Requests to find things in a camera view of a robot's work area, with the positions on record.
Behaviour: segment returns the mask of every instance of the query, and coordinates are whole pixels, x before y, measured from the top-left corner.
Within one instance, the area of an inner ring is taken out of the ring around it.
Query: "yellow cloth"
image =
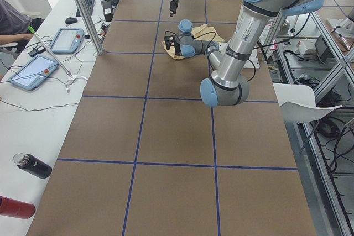
[[[206,34],[200,38],[198,38],[198,40],[202,40],[202,41],[210,41],[211,39],[215,42],[217,42],[218,44],[219,43],[224,43],[225,40],[223,38],[221,38],[214,27],[210,27],[208,26],[208,24],[203,24],[202,26],[200,27],[196,27],[196,28],[193,28],[192,29],[192,34],[194,36],[195,39],[197,39],[199,36],[203,35],[203,34]],[[171,46],[170,50],[167,50],[166,48],[166,44],[165,42],[163,41],[162,42],[162,45],[165,49],[165,51],[175,60],[180,60],[180,59],[183,59],[184,57],[183,56],[177,56],[175,55],[175,48],[174,46]]]

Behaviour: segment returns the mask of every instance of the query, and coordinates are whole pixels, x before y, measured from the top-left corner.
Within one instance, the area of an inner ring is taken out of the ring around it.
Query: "tablet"
[[[37,55],[12,75],[8,82],[31,91],[41,85],[57,68],[58,62],[55,59]]]
[[[49,48],[55,54],[72,54],[84,38],[83,29],[62,28],[55,34]]]

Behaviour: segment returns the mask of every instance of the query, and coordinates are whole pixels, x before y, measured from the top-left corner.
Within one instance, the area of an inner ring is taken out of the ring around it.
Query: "red bottle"
[[[0,215],[14,218],[30,218],[35,212],[35,206],[0,196]]]

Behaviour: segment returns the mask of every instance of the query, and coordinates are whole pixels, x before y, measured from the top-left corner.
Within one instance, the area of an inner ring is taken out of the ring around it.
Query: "white desk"
[[[93,9],[92,20],[98,22],[103,16],[101,0],[96,0]],[[74,0],[60,0],[48,15],[38,34],[40,36],[54,37],[59,28],[65,28],[65,19],[75,17],[76,5]],[[87,30],[82,18],[78,23],[72,24],[71,28],[83,28]],[[29,44],[36,43],[33,38]],[[28,51],[21,53],[14,65],[24,65],[30,60]],[[89,77],[96,60],[96,51],[92,43],[89,43],[77,57],[83,62],[80,74]],[[64,60],[66,55],[58,58]],[[76,74],[80,67],[74,57],[65,62],[64,65]],[[3,81],[7,80],[13,73],[8,71]],[[52,77],[59,78],[66,82],[67,75],[59,67]],[[42,109],[50,106],[60,106],[68,103],[78,103],[82,91],[86,85],[85,80],[76,80],[70,86],[70,93],[66,92],[65,86],[57,80],[48,79],[33,92],[23,91],[10,83],[0,83],[0,97],[2,100],[24,107],[26,109]],[[16,200],[39,205],[48,179],[39,179],[23,170],[20,170],[12,162],[12,157],[17,152],[30,153],[40,160],[54,166],[59,151],[69,129],[77,106],[53,108],[40,112],[25,112],[17,107],[12,107],[0,102],[0,134],[1,134],[1,156],[0,156],[0,195]],[[23,236],[26,234],[32,218],[18,219],[0,216],[0,235]]]

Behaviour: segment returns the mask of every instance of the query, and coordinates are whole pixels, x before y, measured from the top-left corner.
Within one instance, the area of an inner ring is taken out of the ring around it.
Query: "person's hand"
[[[32,33],[23,33],[22,40],[29,41],[33,37]]]

